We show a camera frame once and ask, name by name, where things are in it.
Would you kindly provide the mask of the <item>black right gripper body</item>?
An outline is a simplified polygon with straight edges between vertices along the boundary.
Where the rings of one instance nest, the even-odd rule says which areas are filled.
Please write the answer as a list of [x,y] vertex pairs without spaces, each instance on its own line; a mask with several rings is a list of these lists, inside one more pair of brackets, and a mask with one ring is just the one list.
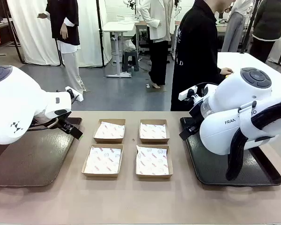
[[200,106],[194,106],[189,114],[191,115],[191,125],[190,125],[190,130],[194,133],[197,133],[200,129],[200,126],[203,122],[203,116],[201,114],[201,107]]

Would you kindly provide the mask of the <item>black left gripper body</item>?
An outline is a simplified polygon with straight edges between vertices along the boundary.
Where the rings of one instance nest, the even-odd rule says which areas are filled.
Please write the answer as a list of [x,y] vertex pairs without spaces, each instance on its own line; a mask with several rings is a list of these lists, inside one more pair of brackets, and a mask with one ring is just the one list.
[[71,132],[73,125],[64,118],[58,118],[58,129],[62,130],[63,132]]

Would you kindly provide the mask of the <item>person's right forearm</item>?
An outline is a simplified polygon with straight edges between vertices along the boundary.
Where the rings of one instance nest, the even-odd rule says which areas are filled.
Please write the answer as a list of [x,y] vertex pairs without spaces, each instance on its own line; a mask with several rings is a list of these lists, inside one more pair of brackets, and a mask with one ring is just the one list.
[[212,72],[212,77],[214,79],[224,79],[225,78],[225,75],[222,75],[221,74],[221,69],[217,67],[217,64],[216,63],[212,63],[211,65],[211,72]]

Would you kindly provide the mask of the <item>brown plastic tray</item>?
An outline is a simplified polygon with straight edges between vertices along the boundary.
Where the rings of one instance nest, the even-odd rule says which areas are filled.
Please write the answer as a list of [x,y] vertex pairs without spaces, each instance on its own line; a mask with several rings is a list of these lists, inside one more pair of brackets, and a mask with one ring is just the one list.
[[57,177],[74,138],[60,129],[27,132],[0,145],[0,188],[43,187]]

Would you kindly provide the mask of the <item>white table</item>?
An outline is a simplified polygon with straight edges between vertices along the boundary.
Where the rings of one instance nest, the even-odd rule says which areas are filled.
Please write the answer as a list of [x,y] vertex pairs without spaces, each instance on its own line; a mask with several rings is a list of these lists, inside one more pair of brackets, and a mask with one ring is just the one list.
[[248,53],[219,52],[218,67],[231,68],[235,72],[241,68],[257,68],[265,72],[272,81],[274,79],[281,80],[281,72],[266,63],[261,62]]

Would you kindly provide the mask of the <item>person in black shirt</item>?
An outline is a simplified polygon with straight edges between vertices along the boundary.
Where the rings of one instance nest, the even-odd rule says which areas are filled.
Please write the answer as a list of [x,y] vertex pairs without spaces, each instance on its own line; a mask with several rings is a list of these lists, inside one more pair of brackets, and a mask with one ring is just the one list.
[[219,84],[224,79],[212,77],[211,65],[217,64],[218,34],[216,18],[204,0],[195,0],[184,15],[177,35],[173,72],[171,111],[188,111],[179,93],[199,83]]

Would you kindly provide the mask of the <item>grey plastic stool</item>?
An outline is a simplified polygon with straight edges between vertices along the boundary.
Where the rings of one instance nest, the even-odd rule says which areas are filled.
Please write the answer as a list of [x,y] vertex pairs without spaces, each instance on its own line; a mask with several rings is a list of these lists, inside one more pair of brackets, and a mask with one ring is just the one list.
[[139,71],[138,55],[136,50],[123,50],[122,53],[122,71],[127,72],[129,69]]

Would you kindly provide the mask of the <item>white curtain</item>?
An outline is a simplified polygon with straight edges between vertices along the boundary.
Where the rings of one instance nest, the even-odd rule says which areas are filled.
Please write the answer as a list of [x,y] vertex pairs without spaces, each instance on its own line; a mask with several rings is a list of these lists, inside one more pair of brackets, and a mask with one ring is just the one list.
[[[80,67],[102,66],[96,0],[77,0],[79,8],[79,36],[81,47],[77,53]],[[45,11],[47,0],[7,0],[15,29],[29,64],[57,66],[58,49],[52,38],[48,19],[37,15]],[[104,0],[99,0],[102,27],[107,23]],[[105,65],[112,59],[109,33],[103,33]]]

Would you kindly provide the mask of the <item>person in grey trousers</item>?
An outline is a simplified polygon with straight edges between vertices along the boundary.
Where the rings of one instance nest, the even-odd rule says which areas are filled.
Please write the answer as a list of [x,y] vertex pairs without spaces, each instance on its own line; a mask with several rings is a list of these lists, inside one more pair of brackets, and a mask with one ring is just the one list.
[[222,52],[237,52],[251,0],[236,0],[230,10]]

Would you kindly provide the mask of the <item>mannequin in black top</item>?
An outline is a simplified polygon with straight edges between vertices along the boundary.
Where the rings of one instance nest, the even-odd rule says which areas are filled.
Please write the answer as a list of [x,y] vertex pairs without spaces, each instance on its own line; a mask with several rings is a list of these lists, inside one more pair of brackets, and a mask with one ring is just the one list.
[[77,61],[77,52],[80,49],[77,0],[47,0],[45,12],[37,17],[50,21],[52,38],[57,41],[70,87],[83,94],[86,88],[80,77]]

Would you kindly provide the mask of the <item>black stand pole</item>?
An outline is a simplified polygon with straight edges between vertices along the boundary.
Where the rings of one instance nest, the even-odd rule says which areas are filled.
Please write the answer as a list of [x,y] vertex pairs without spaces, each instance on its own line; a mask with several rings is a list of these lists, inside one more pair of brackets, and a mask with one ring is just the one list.
[[101,23],[99,0],[96,0],[96,11],[97,11],[97,20],[98,20],[100,49],[101,49],[101,60],[102,60],[102,66],[101,67],[103,68],[103,67],[105,67],[105,62],[104,62],[103,30],[102,30],[102,23]]

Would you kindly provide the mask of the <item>black tripod pole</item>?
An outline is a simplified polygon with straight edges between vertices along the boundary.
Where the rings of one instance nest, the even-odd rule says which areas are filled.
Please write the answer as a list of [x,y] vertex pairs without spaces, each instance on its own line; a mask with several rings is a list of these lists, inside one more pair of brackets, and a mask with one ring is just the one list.
[[256,17],[256,13],[257,13],[257,10],[258,10],[258,7],[259,7],[259,4],[262,0],[254,0],[254,3],[253,3],[253,11],[251,13],[251,16],[250,16],[250,19],[249,19],[249,25],[246,27],[246,33],[245,33],[245,37],[243,39],[243,42],[242,42],[242,48],[240,50],[240,53],[243,54],[245,53],[245,51],[247,50],[247,46],[248,46],[248,43],[249,43],[249,38],[250,38],[250,33],[251,33],[251,29],[252,29],[252,26],[253,26],[253,22],[255,20],[255,17]]

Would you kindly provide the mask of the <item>black clothes rack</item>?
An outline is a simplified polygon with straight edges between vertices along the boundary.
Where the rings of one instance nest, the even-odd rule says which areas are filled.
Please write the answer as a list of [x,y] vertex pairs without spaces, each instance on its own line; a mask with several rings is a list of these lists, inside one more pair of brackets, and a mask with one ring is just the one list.
[[3,46],[15,47],[19,60],[23,62],[20,53],[21,44],[16,33],[7,0],[0,0],[0,47]]

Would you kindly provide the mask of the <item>white standing desk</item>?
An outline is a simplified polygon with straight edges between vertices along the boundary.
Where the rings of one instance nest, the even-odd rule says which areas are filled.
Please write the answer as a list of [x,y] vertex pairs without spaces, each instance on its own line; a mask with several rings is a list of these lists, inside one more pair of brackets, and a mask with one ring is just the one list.
[[131,78],[131,74],[128,72],[121,72],[120,68],[120,58],[119,58],[119,44],[118,37],[121,36],[121,44],[123,44],[123,34],[124,32],[130,32],[133,30],[135,22],[107,22],[103,26],[103,32],[113,32],[114,33],[114,42],[115,42],[115,58],[116,58],[116,69],[117,73],[114,75],[107,75],[107,78]]

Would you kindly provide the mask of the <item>person in dark sweater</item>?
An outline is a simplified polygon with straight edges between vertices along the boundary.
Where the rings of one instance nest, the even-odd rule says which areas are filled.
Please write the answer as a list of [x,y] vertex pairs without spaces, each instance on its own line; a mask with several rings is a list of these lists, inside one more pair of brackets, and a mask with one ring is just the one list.
[[253,23],[250,55],[265,63],[281,38],[281,0],[262,0]]

